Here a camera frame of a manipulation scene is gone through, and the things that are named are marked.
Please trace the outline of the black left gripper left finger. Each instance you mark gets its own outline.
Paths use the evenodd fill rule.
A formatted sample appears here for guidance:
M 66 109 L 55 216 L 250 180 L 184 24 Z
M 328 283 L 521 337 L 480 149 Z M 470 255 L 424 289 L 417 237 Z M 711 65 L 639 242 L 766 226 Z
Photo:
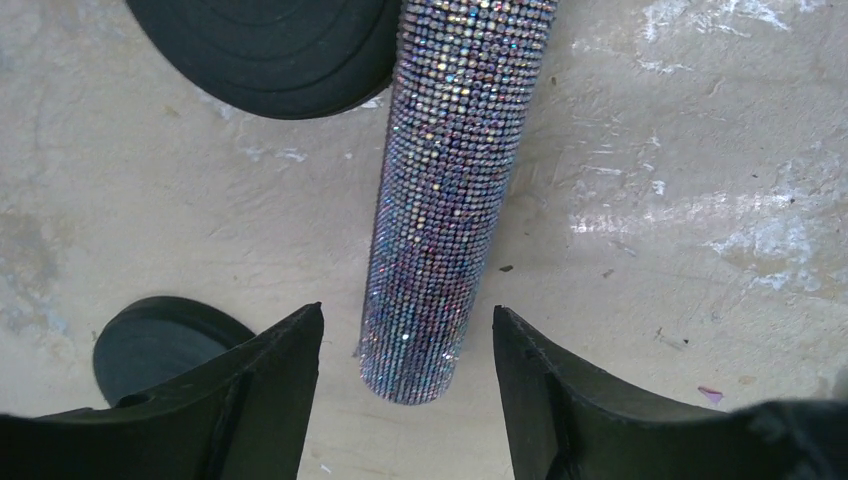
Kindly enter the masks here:
M 102 410 L 1 418 L 5 479 L 294 479 L 324 318 L 305 305 L 255 337 Z

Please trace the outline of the rhinestone silver microphone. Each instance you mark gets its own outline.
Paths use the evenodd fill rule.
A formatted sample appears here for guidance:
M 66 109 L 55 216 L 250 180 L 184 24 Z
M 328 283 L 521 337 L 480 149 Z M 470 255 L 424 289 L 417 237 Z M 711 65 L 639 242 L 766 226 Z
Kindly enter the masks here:
M 451 383 L 557 9 L 403 5 L 357 347 L 385 400 Z

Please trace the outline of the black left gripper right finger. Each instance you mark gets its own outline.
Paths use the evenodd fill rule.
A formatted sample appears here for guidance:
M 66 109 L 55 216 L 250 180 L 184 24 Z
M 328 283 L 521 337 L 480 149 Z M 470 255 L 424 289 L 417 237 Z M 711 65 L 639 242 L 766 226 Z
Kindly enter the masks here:
M 518 479 L 843 479 L 847 405 L 766 401 L 729 413 L 632 385 L 509 308 L 493 347 Z

